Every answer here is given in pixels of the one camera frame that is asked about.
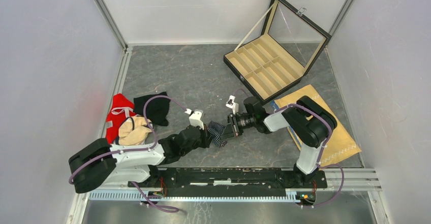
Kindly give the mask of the blue striped boxer shorts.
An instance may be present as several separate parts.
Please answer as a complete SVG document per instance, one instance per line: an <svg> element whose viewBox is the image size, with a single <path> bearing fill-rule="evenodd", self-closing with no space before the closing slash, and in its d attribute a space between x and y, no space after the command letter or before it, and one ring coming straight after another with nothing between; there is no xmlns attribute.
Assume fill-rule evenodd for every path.
<svg viewBox="0 0 431 224"><path fill-rule="evenodd" d="M226 140L222 140L221 136L226 126L215 121L210 121L207 125L207 130L210 133L210 141L218 148L224 147L227 144Z"/></svg>

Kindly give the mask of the black underwear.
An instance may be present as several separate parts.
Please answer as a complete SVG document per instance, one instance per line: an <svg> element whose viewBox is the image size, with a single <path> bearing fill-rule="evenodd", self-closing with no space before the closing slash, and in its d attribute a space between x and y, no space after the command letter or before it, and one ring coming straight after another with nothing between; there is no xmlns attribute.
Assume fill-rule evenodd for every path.
<svg viewBox="0 0 431 224"><path fill-rule="evenodd" d="M143 109L145 103L158 95L167 96L167 92L161 92L159 94L148 94L141 97L133 98L135 114L143 116ZM146 107L146 116L148 120L151 120L155 125L168 126L169 122L167 120L167 115L169 113L170 100L167 98L156 98L151 100Z"/></svg>

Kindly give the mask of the black compartment box glass lid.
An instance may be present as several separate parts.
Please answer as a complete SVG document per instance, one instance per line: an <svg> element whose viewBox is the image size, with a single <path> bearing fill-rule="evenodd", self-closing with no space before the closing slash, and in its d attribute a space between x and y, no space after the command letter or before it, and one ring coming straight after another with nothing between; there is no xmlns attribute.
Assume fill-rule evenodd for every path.
<svg viewBox="0 0 431 224"><path fill-rule="evenodd" d="M287 0L269 7L224 63L262 104L308 74L332 36Z"/></svg>

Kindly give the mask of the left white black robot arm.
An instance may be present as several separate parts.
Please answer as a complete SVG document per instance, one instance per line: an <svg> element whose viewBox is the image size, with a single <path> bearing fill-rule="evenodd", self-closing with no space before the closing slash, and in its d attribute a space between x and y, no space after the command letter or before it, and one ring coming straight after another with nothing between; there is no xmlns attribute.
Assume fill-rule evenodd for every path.
<svg viewBox="0 0 431 224"><path fill-rule="evenodd" d="M157 144L121 146L99 138L69 158L69 183L78 194L132 181L154 187L160 180L156 166L174 163L192 150L208 148L212 139L207 128L191 125Z"/></svg>

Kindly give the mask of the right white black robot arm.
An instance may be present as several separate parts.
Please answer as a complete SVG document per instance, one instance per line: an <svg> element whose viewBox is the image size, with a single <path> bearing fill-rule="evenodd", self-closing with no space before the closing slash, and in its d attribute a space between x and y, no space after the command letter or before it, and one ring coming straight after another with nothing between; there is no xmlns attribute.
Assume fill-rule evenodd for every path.
<svg viewBox="0 0 431 224"><path fill-rule="evenodd" d="M309 186L314 181L313 173L320 167L323 147L337 127L335 117L306 95L273 113L266 112L257 97L248 97L243 104L246 112L228 115L220 139L239 137L251 127L263 134L291 129L302 142L293 179L299 187Z"/></svg>

